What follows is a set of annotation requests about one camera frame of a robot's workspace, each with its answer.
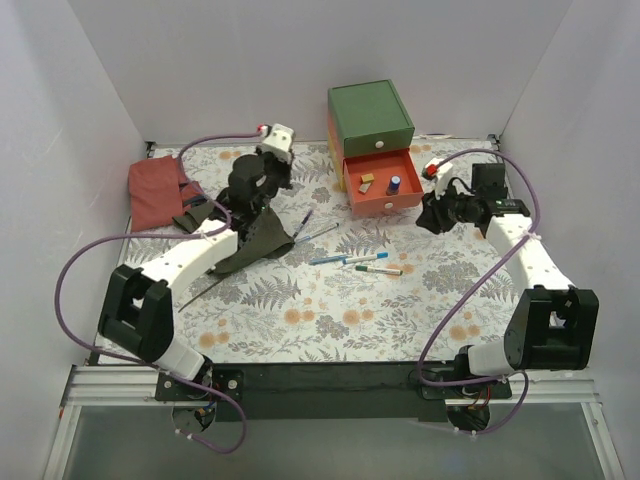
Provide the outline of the blue long nib marker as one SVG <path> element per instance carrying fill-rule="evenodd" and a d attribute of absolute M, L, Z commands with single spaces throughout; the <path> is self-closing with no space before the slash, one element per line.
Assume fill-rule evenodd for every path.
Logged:
<path fill-rule="evenodd" d="M 303 236 L 301 238 L 296 239 L 295 243 L 296 244 L 301 244 L 301 243 L 304 243 L 304 242 L 311 241 L 311 240 L 313 240 L 313 239 L 315 239 L 317 237 L 320 237 L 320 236 L 322 236 L 322 235 L 324 235 L 324 234 L 326 234 L 328 232 L 331 232 L 331 231 L 337 229 L 339 226 L 340 226 L 339 222 L 330 224 L 330 225 L 325 226 L 324 228 L 320 229 L 319 231 L 316 231 L 314 233 L 311 233 L 309 235 L 306 235 L 306 236 Z"/>

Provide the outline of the tan eraser block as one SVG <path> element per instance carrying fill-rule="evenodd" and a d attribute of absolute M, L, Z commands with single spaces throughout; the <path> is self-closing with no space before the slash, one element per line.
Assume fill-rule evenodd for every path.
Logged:
<path fill-rule="evenodd" d="M 372 173 L 363 174 L 360 177 L 360 186 L 358 188 L 358 191 L 361 194 L 366 194 L 368 190 L 371 188 L 374 181 L 375 181 L 375 177 Z"/>

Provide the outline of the small blue cylinder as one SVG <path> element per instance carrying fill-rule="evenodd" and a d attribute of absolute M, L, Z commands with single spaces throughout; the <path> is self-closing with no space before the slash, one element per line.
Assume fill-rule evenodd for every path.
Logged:
<path fill-rule="evenodd" d="M 402 179 L 400 176 L 398 175 L 391 176 L 386 189 L 386 195 L 387 196 L 398 195 L 400 191 L 401 182 L 402 182 Z"/>

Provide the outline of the red drawer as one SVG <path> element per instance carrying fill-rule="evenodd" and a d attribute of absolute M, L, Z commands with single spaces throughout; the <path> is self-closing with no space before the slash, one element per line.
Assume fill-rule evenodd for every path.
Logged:
<path fill-rule="evenodd" d="M 358 191 L 360 177 L 372 173 L 375 181 L 366 194 Z M 387 196 L 393 175 L 401 177 L 398 195 Z M 352 213 L 372 216 L 418 206 L 424 195 L 421 181 L 408 149 L 376 153 L 343 161 L 343 178 Z"/>

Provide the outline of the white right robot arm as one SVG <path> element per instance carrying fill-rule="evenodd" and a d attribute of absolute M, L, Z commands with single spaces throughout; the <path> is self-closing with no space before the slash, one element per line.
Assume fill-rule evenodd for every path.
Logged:
<path fill-rule="evenodd" d="M 423 368 L 420 380 L 430 387 L 454 387 L 475 397 L 489 383 L 523 370 L 584 369 L 590 358 L 599 300 L 590 289 L 574 285 L 555 265 L 533 232 L 529 209 L 508 198 L 505 168 L 475 164 L 472 183 L 458 192 L 450 164 L 429 162 L 424 176 L 434 181 L 423 197 L 417 225 L 435 234 L 458 223 L 478 228 L 501 255 L 519 301 L 499 339 L 466 345 L 454 360 L 435 370 Z"/>

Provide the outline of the green red yellow drawer box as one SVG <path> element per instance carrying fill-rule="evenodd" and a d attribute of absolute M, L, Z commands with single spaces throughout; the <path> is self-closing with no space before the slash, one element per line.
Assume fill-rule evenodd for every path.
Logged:
<path fill-rule="evenodd" d="M 327 90 L 328 144 L 338 183 L 350 158 L 407 149 L 415 126 L 390 79 Z"/>

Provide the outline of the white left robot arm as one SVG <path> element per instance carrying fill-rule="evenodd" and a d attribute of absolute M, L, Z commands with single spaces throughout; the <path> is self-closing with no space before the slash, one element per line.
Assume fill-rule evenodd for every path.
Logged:
<path fill-rule="evenodd" d="M 228 183 L 192 240 L 184 240 L 140 267 L 121 265 L 109 280 L 99 333 L 134 355 L 178 377 L 193 400 L 213 386 L 213 364 L 178 338 L 174 301 L 207 272 L 222 277 L 262 259 L 287 253 L 293 240 L 271 208 L 282 189 L 290 189 L 289 162 L 270 152 L 236 159 Z"/>

